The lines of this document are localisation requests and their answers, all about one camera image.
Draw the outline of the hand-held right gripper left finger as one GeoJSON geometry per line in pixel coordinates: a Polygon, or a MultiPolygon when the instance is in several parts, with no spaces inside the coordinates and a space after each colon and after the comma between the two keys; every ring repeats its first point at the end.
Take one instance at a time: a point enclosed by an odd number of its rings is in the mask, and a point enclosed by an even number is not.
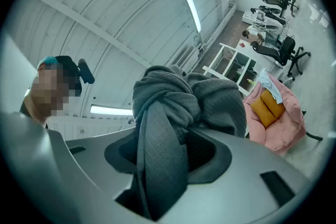
{"type": "Polygon", "coordinates": [[[66,142],[68,148],[83,147],[84,150],[73,156],[89,178],[110,198],[116,199],[132,184],[133,175],[117,171],[105,158],[106,148],[137,132],[135,127],[114,133],[81,138],[66,142]]]}

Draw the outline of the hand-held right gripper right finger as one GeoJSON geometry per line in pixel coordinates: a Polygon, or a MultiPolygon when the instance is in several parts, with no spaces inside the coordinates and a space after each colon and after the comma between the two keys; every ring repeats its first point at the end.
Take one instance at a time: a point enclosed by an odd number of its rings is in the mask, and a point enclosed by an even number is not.
{"type": "Polygon", "coordinates": [[[202,142],[198,168],[183,195],[190,209],[278,209],[308,184],[282,157],[246,138],[204,128],[190,130],[202,142]]]}

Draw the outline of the pink armchair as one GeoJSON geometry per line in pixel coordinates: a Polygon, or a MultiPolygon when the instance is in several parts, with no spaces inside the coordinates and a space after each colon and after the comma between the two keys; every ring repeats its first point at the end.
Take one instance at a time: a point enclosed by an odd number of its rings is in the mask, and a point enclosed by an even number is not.
{"type": "Polygon", "coordinates": [[[253,111],[251,104],[260,98],[266,90],[258,82],[252,92],[243,99],[246,112],[249,139],[259,143],[276,153],[282,153],[306,135],[304,115],[299,101],[293,92],[284,84],[268,73],[270,79],[280,91],[285,111],[275,123],[265,128],[258,115],[253,111]]]}

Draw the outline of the grey cloth garment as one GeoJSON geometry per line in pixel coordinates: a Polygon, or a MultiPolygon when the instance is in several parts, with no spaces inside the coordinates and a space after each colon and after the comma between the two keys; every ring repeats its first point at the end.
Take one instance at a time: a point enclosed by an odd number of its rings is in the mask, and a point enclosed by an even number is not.
{"type": "Polygon", "coordinates": [[[188,128],[194,124],[244,137],[246,112],[236,83],[176,65],[153,66],[133,88],[139,131],[137,181],[144,215],[159,219],[187,188],[188,128]]]}

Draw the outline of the orange cushion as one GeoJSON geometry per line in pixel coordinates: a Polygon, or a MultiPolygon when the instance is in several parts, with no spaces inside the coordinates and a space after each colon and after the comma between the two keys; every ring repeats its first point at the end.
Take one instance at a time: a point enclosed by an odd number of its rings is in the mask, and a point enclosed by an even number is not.
{"type": "Polygon", "coordinates": [[[278,104],[270,91],[267,89],[261,94],[260,97],[269,111],[275,116],[275,118],[279,119],[285,111],[284,105],[282,103],[278,104]]]}
{"type": "Polygon", "coordinates": [[[271,113],[261,98],[251,104],[253,111],[258,115],[265,128],[276,122],[276,117],[271,113]]]}

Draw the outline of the blue checkered cloth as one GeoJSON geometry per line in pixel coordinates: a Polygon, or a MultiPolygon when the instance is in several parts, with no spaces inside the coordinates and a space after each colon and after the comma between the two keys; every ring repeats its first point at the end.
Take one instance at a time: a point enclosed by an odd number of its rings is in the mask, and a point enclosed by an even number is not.
{"type": "Polygon", "coordinates": [[[267,89],[271,93],[272,97],[277,102],[277,104],[282,103],[282,96],[280,94],[280,91],[275,86],[273,81],[270,79],[268,75],[268,70],[266,68],[263,68],[261,70],[259,74],[259,82],[263,88],[267,89]]]}

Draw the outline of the white shelving unit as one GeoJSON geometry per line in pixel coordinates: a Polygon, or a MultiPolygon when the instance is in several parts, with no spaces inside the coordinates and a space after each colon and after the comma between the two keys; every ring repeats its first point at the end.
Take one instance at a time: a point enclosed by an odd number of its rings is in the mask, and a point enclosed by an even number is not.
{"type": "Polygon", "coordinates": [[[220,44],[221,48],[215,58],[208,66],[203,66],[204,75],[231,80],[238,85],[242,97],[246,97],[255,85],[248,83],[247,79],[257,83],[260,72],[254,60],[238,52],[225,44],[220,44]]]}

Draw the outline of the white table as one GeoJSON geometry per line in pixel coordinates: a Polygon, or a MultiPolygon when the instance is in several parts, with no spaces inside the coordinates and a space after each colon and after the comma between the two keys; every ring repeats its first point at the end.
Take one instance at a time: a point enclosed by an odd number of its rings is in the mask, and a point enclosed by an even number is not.
{"type": "Polygon", "coordinates": [[[268,70],[272,71],[274,67],[279,67],[283,69],[283,66],[279,64],[276,60],[269,56],[264,56],[257,53],[253,46],[250,43],[240,40],[235,48],[238,52],[244,54],[245,56],[251,58],[256,62],[258,72],[261,71],[263,68],[267,68],[268,70]]]}

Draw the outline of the white air conditioner unit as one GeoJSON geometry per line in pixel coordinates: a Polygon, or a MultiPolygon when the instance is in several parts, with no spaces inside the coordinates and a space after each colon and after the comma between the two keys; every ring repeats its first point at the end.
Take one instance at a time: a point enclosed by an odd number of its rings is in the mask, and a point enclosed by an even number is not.
{"type": "Polygon", "coordinates": [[[190,45],[181,51],[180,55],[174,60],[172,64],[177,65],[185,72],[190,72],[198,62],[199,54],[199,50],[196,47],[190,45]]]}

